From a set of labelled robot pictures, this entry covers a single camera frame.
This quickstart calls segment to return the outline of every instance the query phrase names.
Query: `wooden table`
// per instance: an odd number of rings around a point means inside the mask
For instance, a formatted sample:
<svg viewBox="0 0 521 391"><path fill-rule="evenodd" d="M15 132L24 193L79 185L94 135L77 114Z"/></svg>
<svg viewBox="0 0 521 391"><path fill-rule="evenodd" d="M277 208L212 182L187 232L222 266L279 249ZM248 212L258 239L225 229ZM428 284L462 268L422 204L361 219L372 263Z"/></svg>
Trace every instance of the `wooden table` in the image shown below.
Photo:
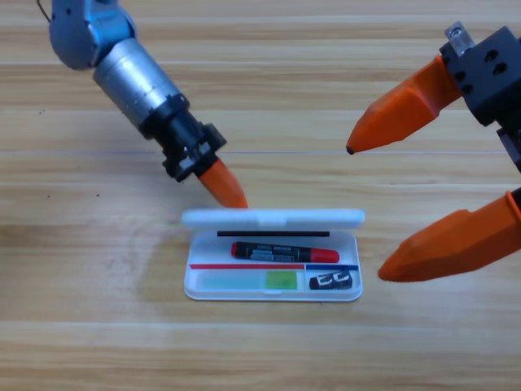
<svg viewBox="0 0 521 391"><path fill-rule="evenodd" d="M403 143L344 150L445 28L519 35L519 0L122 4L229 140L221 156L252 207L366 209L365 291L351 304L186 298L180 214L214 201L170 179L90 74L57 60L33 1L2 0L1 390L521 387L520 254L428 283L376 275L408 235L519 186L495 126L457 102Z"/></svg>

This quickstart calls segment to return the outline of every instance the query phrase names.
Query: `pencil case lid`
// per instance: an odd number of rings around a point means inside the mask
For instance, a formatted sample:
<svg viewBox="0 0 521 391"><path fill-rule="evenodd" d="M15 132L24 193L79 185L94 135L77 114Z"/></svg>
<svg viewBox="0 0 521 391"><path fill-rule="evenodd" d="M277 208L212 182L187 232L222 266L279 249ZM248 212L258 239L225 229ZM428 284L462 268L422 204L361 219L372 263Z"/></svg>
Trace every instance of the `pencil case lid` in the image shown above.
<svg viewBox="0 0 521 391"><path fill-rule="evenodd" d="M182 223L194 231L332 231L356 229L365 215L363 209L193 209Z"/></svg>

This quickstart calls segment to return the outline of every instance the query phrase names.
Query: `black strip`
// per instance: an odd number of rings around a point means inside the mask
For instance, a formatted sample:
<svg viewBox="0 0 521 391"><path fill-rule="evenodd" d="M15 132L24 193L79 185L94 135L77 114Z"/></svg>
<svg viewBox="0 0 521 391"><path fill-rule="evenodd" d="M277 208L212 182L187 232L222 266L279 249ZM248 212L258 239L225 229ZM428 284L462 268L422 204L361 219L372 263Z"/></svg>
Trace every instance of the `black strip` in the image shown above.
<svg viewBox="0 0 521 391"><path fill-rule="evenodd" d="M521 209L521 187L517 190L512 191L512 198L514 198L514 201L518 205L518 208Z"/></svg>
<svg viewBox="0 0 521 391"><path fill-rule="evenodd" d="M327 238L329 231L217 231L217 236L303 236Z"/></svg>

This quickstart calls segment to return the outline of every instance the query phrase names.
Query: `orange fingertip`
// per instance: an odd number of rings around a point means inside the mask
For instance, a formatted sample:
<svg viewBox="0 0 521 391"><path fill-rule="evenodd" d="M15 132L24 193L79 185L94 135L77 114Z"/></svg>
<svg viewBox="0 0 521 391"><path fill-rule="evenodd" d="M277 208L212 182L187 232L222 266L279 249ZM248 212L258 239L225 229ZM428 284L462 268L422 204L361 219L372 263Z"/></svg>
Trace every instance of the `orange fingertip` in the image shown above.
<svg viewBox="0 0 521 391"><path fill-rule="evenodd" d="M355 125L346 149L368 151L409 137L461 93L437 55L426 67L372 103Z"/></svg>
<svg viewBox="0 0 521 391"><path fill-rule="evenodd" d="M225 208L247 208L243 189L221 159L201 175L199 180Z"/></svg>
<svg viewBox="0 0 521 391"><path fill-rule="evenodd" d="M386 260L386 281L425 281L477 270L521 249L521 212L511 193L459 210L405 240Z"/></svg>

